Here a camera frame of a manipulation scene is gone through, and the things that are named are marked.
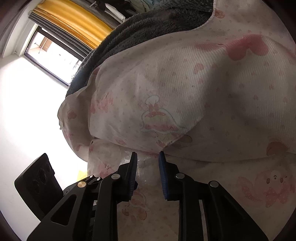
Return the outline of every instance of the gray fleece blanket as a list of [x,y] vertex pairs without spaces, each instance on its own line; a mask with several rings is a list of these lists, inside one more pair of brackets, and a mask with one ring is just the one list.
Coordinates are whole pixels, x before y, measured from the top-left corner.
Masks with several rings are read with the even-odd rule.
[[83,60],[66,96],[86,86],[92,71],[108,57],[165,34],[197,28],[212,11],[213,0],[162,0],[153,10],[132,16]]

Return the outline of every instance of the window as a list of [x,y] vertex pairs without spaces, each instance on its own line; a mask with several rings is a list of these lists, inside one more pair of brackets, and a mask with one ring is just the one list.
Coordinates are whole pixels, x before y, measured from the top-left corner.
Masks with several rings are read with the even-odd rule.
[[72,81],[83,57],[38,26],[24,55],[66,86]]

